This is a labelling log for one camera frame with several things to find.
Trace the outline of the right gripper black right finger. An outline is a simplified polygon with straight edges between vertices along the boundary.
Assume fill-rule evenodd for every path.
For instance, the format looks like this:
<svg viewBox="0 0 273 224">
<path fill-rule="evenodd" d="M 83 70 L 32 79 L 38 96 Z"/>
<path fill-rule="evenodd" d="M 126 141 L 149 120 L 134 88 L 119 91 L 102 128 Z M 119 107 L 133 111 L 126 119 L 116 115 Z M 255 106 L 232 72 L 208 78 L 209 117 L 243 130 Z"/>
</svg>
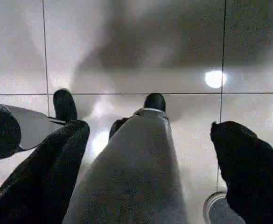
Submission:
<svg viewBox="0 0 273 224">
<path fill-rule="evenodd" d="M 247 224 L 273 224 L 273 147 L 234 121 L 213 122 L 210 138 L 228 205 Z"/>
</svg>

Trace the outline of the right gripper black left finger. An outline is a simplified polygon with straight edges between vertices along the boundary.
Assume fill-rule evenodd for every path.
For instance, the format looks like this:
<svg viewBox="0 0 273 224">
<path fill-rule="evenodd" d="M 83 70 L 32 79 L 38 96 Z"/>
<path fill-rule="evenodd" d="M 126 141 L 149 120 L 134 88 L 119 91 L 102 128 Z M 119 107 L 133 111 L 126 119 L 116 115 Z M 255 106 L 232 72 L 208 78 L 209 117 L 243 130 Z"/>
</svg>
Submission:
<svg viewBox="0 0 273 224">
<path fill-rule="evenodd" d="M 0 187 L 0 224 L 62 223 L 89 135 L 74 120 L 43 140 Z"/>
</svg>

